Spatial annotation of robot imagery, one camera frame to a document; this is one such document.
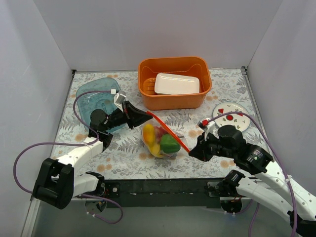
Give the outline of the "green fake bell pepper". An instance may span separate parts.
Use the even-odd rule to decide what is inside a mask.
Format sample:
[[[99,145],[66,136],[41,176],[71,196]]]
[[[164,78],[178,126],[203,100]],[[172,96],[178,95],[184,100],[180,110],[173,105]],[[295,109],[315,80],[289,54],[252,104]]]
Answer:
[[[177,141],[169,134],[163,135],[160,141],[160,149],[166,153],[176,153],[181,148],[180,145],[177,143]]]

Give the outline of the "clear zip top bag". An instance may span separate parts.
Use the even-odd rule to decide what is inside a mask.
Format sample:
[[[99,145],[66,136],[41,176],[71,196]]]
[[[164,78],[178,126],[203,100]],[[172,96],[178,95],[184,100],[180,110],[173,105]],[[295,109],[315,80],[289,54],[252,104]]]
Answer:
[[[177,157],[180,151],[189,152],[185,137],[174,132],[158,116],[147,111],[152,117],[142,125],[141,138],[151,155],[156,158]]]

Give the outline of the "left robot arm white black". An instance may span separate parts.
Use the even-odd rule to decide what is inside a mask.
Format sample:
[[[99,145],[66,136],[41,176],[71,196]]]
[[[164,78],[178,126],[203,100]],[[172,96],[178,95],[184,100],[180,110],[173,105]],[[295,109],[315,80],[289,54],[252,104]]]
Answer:
[[[105,191],[104,177],[88,171],[84,175],[77,172],[93,157],[105,151],[111,143],[109,129],[127,124],[133,129],[152,119],[148,113],[134,107],[129,101],[110,115],[102,109],[90,114],[89,135],[84,145],[58,159],[47,158],[41,164],[32,195],[58,209],[65,208],[73,197],[91,194],[101,197]]]

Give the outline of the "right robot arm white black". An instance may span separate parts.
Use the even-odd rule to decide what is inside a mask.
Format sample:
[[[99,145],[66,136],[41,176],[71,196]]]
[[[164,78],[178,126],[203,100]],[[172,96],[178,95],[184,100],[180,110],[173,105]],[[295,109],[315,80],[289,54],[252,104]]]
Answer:
[[[204,130],[189,155],[207,162],[213,156],[233,159],[240,169],[268,185],[265,188],[232,170],[222,180],[225,194],[247,196],[289,221],[293,230],[302,237],[316,235],[316,197],[295,180],[285,177],[279,164],[263,148],[247,143],[233,125],[219,128],[213,135],[214,123],[203,123]]]

